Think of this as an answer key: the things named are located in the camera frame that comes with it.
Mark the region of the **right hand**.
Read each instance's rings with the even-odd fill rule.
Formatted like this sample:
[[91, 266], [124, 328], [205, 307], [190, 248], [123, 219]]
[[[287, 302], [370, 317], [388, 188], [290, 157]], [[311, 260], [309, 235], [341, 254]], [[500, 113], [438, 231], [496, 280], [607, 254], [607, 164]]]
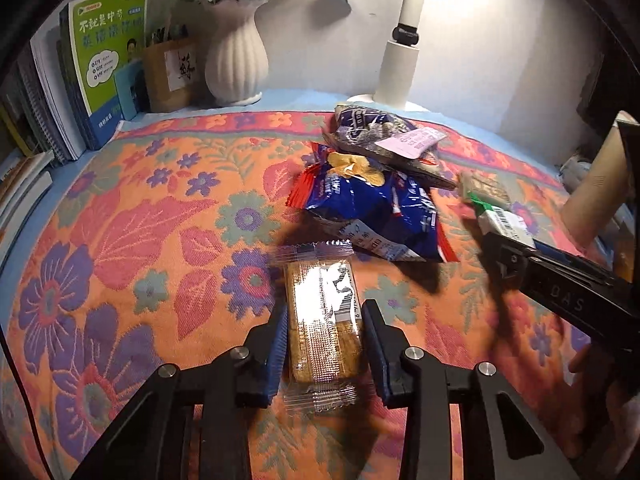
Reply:
[[584, 479], [639, 477], [639, 395], [617, 378], [616, 363], [592, 342], [568, 367], [574, 374], [565, 454]]

